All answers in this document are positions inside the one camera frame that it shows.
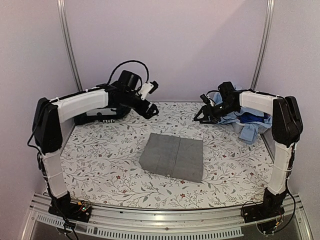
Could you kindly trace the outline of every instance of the purple wall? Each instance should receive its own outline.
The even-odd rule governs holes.
[[[199,101],[223,81],[249,87],[266,7],[257,0],[66,1],[83,87],[105,83],[118,63],[137,59],[159,82],[150,99],[165,101]],[[125,68],[146,76],[142,66]]]
[[[289,181],[320,239],[320,1],[276,1],[259,91],[297,98],[303,133]]]
[[[0,239],[16,240],[34,192],[45,186],[26,145],[37,101],[76,87],[56,1],[2,1],[0,22]],[[62,126],[64,135],[71,126]]]

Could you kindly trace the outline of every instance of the vertical metal pole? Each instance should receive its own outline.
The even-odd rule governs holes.
[[[250,88],[252,90],[256,90],[256,88],[257,88],[257,84],[258,84],[258,80],[259,80],[259,76],[260,76],[260,72],[261,72],[261,67],[262,67],[262,64],[263,64],[263,61],[265,58],[267,43],[268,43],[271,24],[272,24],[272,17],[274,14],[274,5],[275,5],[274,0],[267,0],[267,8],[266,8],[266,14],[265,14],[265,22],[264,22],[262,41],[261,41],[258,60],[256,62],[256,66],[255,66],[255,70],[254,70],[254,74],[253,74],[253,79],[252,79],[251,86],[250,86]]]
[[[66,52],[67,52],[67,55],[69,58],[74,82],[75,82],[77,90],[82,91],[83,88],[82,88],[82,84],[80,81],[78,68],[77,68],[77,64],[76,64],[76,60],[75,60],[75,55],[74,55],[74,51],[73,51],[73,48],[71,45],[71,40],[70,40],[70,33],[69,33],[68,22],[67,22],[65,1],[64,0],[57,0],[57,4],[58,4],[58,11],[59,11],[60,23],[61,23],[61,28],[62,28],[62,35],[64,38]]]

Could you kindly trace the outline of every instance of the gray folded cloth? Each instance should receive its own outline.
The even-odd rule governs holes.
[[[200,183],[203,141],[151,133],[139,162],[149,172]]]

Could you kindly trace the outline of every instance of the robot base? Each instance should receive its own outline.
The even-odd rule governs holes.
[[[263,219],[273,218],[279,215],[283,215],[285,213],[285,209],[281,205],[279,205],[277,208],[274,208],[272,211],[269,211],[266,214],[262,214],[263,209],[264,207],[262,204],[243,207],[241,210],[241,214],[244,218],[244,222],[251,223]]]
[[[70,214],[65,214],[65,217],[69,220],[76,220],[79,222],[88,223],[91,216],[91,207],[88,208],[85,212],[79,210],[79,205],[77,203],[69,203]],[[60,211],[53,205],[49,207],[50,214],[62,217]]]

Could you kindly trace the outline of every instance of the leaf pattern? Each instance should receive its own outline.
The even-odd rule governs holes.
[[[136,208],[193,209],[261,201],[272,160],[259,136],[242,142],[231,125],[199,124],[203,103],[156,103],[159,115],[146,120],[133,110],[115,123],[76,126],[62,154],[71,197]],[[141,169],[139,157],[150,133],[203,140],[201,183]]]

